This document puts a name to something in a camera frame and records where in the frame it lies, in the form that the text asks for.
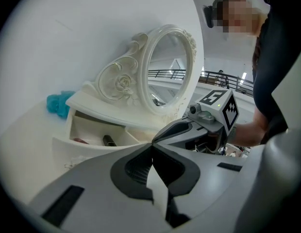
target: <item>white tabletop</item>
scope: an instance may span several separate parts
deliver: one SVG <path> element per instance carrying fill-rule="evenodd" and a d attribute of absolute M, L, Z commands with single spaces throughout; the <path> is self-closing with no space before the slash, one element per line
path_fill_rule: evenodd
<path fill-rule="evenodd" d="M 202 68 L 193 0 L 22 1 L 0 36 L 0 177 L 14 197 L 28 203 L 59 175 L 51 135 L 65 122 L 37 104 L 61 90 L 78 90 L 122 55 L 133 35 L 165 24 L 193 35 L 195 66 Z"/>

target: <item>ornate white mirror frame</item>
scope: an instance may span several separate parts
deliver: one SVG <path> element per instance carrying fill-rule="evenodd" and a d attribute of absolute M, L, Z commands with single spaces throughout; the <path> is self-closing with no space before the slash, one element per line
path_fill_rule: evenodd
<path fill-rule="evenodd" d="M 154 48 L 168 33 L 178 36 L 184 45 L 186 75 L 174 99 L 158 107 L 149 95 L 148 67 Z M 181 117 L 189 103 L 193 91 L 187 92 L 187 87 L 195 79 L 195 56 L 195 40 L 178 26 L 165 25 L 149 34 L 136 34 L 129 43 L 129 50 L 104 67 L 94 82 L 85 82 L 81 91 L 67 101 L 67 105 L 112 123 L 160 129 Z"/>

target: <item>fluorescent light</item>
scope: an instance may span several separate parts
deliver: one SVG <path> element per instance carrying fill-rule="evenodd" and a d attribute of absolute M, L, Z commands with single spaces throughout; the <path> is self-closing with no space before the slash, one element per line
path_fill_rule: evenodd
<path fill-rule="evenodd" d="M 154 96 L 154 98 L 156 98 L 158 101 L 160 101 L 159 98 L 157 98 L 154 94 L 152 94 L 152 96 Z"/>
<path fill-rule="evenodd" d="M 245 78 L 246 78 L 246 75 L 247 75 L 247 73 L 244 72 L 243 75 L 242 75 L 242 79 L 245 79 Z"/>
<path fill-rule="evenodd" d="M 202 69 L 201 69 L 201 75 L 205 76 L 205 74 L 204 74 L 204 67 L 202 67 Z"/>

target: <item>forearm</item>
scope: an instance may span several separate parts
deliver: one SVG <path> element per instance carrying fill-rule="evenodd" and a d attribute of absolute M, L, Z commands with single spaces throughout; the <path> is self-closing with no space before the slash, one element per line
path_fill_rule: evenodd
<path fill-rule="evenodd" d="M 242 147 L 253 147 L 259 145 L 266 132 L 254 122 L 247 124 L 236 124 L 235 126 L 235 135 L 233 139 L 229 138 L 228 143 Z"/>

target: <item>black shirt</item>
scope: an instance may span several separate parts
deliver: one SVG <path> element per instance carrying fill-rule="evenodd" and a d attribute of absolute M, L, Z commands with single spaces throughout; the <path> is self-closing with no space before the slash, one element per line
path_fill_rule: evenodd
<path fill-rule="evenodd" d="M 301 14 L 292 10 L 287 5 L 272 4 L 259 36 L 261 51 L 257 69 L 253 71 L 253 97 L 256 107 L 269 123 L 262 144 L 287 129 L 285 119 L 271 93 L 301 52 Z"/>

